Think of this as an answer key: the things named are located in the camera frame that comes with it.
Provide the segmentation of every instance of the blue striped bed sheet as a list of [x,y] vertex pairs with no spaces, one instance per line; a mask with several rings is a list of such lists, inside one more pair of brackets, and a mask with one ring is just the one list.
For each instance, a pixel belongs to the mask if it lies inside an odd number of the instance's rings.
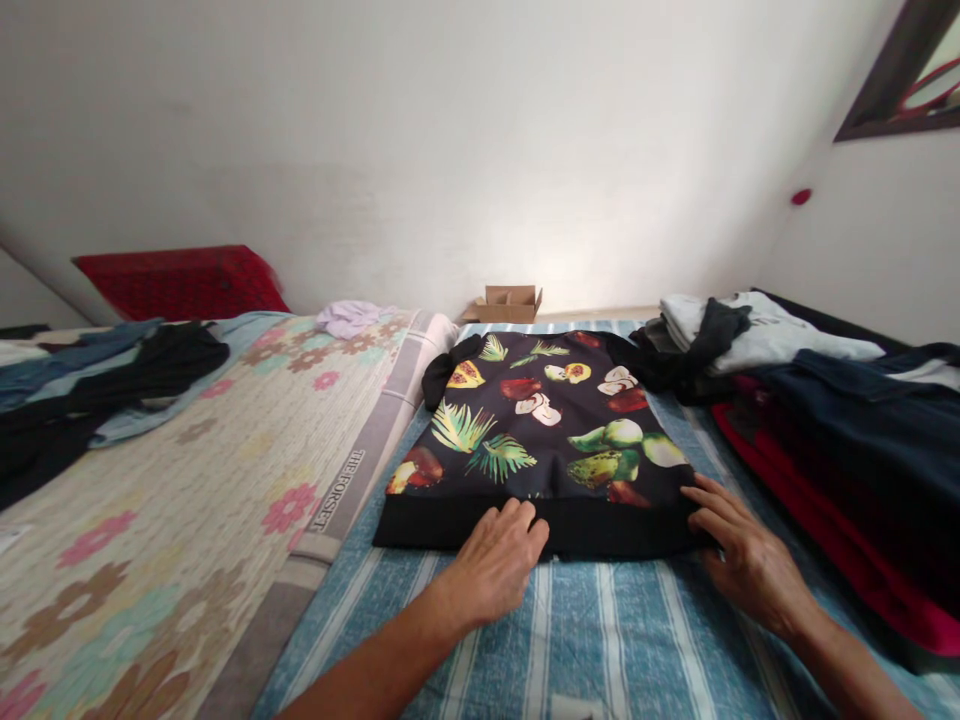
[[[469,325],[490,331],[606,330],[592,321]],[[670,394],[649,396],[660,423],[700,472],[722,482],[786,542],[817,600],[865,639],[927,717],[960,716],[960,678],[912,675],[887,661],[868,629],[756,487],[709,412]],[[430,422],[423,408],[274,670],[254,712],[269,718],[396,615],[452,561],[371,546],[382,488]],[[740,616],[694,555],[652,562],[549,562],[522,607],[471,633],[407,708],[411,718],[808,718],[832,715],[819,688],[777,638]]]

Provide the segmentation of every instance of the ribbed hem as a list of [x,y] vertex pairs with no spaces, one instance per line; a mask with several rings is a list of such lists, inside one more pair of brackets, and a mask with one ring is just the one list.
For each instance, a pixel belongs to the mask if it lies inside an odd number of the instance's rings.
[[[373,544],[418,550],[459,550],[474,526],[505,497],[423,498],[388,495]],[[602,500],[538,500],[537,517],[550,525],[544,554],[649,560],[711,545],[693,535],[687,517],[695,503],[681,498],[667,508],[641,509]]]

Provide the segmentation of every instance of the sleeve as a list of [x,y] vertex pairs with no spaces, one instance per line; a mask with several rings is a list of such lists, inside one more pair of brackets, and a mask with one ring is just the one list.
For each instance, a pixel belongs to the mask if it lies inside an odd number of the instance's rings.
[[438,355],[423,371],[420,387],[423,389],[423,404],[430,412],[440,407],[443,393],[457,365],[477,355],[483,347],[483,336],[471,335],[457,343],[448,353]]

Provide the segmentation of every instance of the pile of clothes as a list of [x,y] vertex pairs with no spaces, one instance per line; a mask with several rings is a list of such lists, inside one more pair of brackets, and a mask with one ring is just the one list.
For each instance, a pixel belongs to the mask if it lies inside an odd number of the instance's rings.
[[886,354],[759,292],[670,296],[635,333],[650,390],[717,426],[914,670],[960,658],[960,347]]
[[126,323],[69,344],[0,341],[0,511],[89,448],[151,430],[207,389],[286,313]]

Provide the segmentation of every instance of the palm leaf print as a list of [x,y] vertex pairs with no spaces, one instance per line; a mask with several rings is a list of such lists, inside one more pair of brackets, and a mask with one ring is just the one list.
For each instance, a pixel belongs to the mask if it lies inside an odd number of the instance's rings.
[[531,355],[569,355],[570,351],[567,348],[557,347],[556,345],[548,345],[545,342],[537,340],[537,344],[534,346],[533,350],[530,351]]
[[520,468],[531,467],[537,464],[537,459],[530,457],[526,448],[518,443],[509,433],[501,433],[492,440],[483,443],[481,451],[470,458],[467,463],[467,472],[480,467],[480,472],[495,483],[505,482]]
[[432,431],[437,440],[451,450],[472,453],[497,421],[483,408],[473,417],[468,406],[447,405],[444,400],[433,414],[433,424],[436,425]]
[[527,355],[525,358],[520,358],[514,363],[510,363],[511,368],[520,367],[521,365],[526,365],[537,359],[536,355]]
[[496,335],[488,335],[487,344],[484,346],[483,352],[480,353],[480,359],[487,362],[500,362],[506,359],[508,352],[510,351],[500,344]]

